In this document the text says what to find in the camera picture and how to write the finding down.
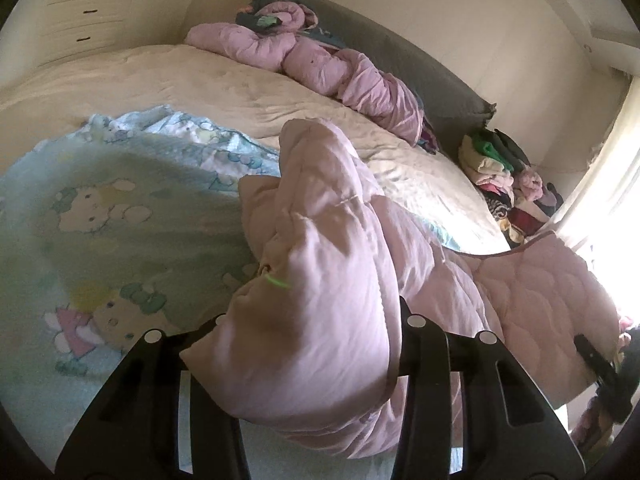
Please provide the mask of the person's right hand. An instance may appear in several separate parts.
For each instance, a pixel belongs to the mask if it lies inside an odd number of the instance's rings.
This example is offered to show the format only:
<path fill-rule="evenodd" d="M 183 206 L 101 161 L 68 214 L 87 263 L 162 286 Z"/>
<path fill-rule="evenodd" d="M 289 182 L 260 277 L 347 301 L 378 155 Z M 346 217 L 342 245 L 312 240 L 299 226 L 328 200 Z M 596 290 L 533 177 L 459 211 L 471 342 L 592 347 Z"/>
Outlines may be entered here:
<path fill-rule="evenodd" d="M 574 445 L 582 455 L 601 451 L 612 439 L 614 422 L 598 396 L 593 396 L 570 432 Z"/>

